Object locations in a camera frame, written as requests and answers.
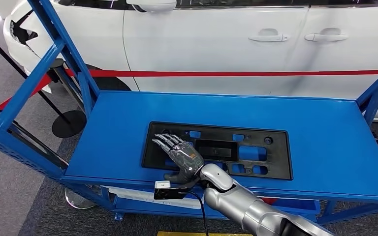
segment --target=silver robotic arm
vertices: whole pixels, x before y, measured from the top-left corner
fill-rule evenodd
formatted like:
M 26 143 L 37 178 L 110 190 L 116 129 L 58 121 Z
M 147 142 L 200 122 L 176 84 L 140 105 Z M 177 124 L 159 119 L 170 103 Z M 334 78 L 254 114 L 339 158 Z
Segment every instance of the silver robotic arm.
M 200 170 L 206 204 L 255 236 L 333 236 L 302 216 L 280 211 L 263 202 L 215 164 Z
M 238 223 L 242 229 L 255 236 L 334 236 L 302 216 L 280 211 L 263 202 L 219 166 L 204 165 L 202 156 L 188 142 L 175 135 L 156 137 L 153 142 L 181 169 L 178 175 L 166 175 L 165 179 L 178 183 L 187 183 L 196 177 L 205 180 L 206 204 Z

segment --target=car tire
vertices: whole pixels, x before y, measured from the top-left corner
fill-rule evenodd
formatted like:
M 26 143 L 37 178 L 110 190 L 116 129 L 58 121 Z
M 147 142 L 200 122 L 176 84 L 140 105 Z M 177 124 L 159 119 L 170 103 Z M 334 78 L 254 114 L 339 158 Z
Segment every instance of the car tire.
M 89 70 L 100 70 L 92 65 L 86 66 Z M 100 90 L 131 91 L 118 77 L 94 77 L 94 79 Z

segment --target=blue metal frame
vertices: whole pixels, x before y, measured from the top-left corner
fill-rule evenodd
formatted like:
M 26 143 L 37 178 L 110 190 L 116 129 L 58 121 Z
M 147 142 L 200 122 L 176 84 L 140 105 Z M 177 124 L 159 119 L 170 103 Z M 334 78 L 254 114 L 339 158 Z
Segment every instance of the blue metal frame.
M 44 156 L 37 153 L 30 146 L 7 132 L 11 123 L 26 103 L 29 95 L 59 53 L 63 55 L 66 64 L 79 81 L 85 113 L 88 118 L 91 115 L 96 99 L 100 93 L 96 82 L 91 77 L 85 63 L 80 57 L 49 0 L 28 0 L 28 2 L 43 23 L 47 32 L 50 34 L 54 44 L 44 55 L 28 79 L 24 81 L 6 108 L 0 113 L 0 151 L 30 166 L 34 170 L 67 188 L 70 188 L 83 197 L 90 199 L 101 207 L 115 212 L 116 219 L 122 220 L 123 212 L 118 209 L 120 208 L 117 206 L 118 198 L 112 203 L 109 199 L 109 193 L 106 188 L 102 187 L 101 194 L 97 194 L 86 185 L 86 183 L 89 182 L 86 182 L 85 179 L 80 181 L 78 179 L 73 180 L 63 178 L 65 169 L 59 168 Z M 364 119 L 367 124 L 370 125 L 378 110 L 378 80 L 376 80 L 359 98 L 356 99 L 356 103 L 358 104 L 360 111 L 364 113 Z M 339 222 L 378 212 L 378 204 L 366 204 L 342 212 L 332 213 L 335 208 L 335 203 L 335 201 L 328 202 L 323 216 L 318 219 L 320 224 Z

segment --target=car door handle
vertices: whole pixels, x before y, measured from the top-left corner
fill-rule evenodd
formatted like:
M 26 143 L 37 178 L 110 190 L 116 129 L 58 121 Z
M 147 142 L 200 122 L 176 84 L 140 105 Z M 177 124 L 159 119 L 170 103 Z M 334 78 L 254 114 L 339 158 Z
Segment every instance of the car door handle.
M 342 41 L 348 39 L 348 36 L 345 34 L 320 34 L 320 33 L 310 33 L 305 35 L 305 39 L 307 41 L 313 42 L 335 42 L 335 41 Z
M 285 34 L 278 35 L 254 35 L 250 36 L 249 40 L 258 42 L 285 42 L 289 37 Z

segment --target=stanchion base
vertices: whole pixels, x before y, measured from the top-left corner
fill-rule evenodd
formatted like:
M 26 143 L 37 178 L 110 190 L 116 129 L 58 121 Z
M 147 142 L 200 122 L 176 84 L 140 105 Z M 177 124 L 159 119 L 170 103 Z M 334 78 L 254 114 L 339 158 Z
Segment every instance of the stanchion base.
M 86 115 L 81 111 L 68 111 L 53 122 L 51 130 L 56 137 L 65 139 L 80 133 L 86 125 Z
M 66 197 L 67 203 L 76 209 L 89 209 L 96 206 L 95 203 L 89 201 L 88 199 L 76 194 L 68 188 L 64 189 L 64 196 Z

